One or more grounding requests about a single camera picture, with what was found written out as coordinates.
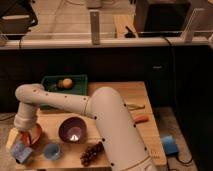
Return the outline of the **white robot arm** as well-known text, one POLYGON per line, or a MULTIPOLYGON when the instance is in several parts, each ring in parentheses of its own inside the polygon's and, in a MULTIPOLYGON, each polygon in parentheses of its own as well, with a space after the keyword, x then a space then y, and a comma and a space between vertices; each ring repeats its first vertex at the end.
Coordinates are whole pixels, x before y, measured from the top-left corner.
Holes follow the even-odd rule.
POLYGON ((28 131, 37 122, 40 104, 80 114, 95 120, 112 171, 158 171, 120 93, 100 87, 91 96, 48 92, 41 84, 16 88, 19 100, 14 126, 28 131))

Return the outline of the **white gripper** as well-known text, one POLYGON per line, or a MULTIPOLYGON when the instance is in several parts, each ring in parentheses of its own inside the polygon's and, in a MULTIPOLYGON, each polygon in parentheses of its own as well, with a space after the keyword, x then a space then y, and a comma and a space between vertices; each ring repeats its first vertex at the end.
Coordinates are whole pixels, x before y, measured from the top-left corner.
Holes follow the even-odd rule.
POLYGON ((6 149, 10 150, 12 146, 15 144, 17 140, 21 140, 25 145, 31 145, 31 136, 30 136, 30 127, 19 127, 15 125, 13 128, 10 129, 7 142, 6 142, 6 149))

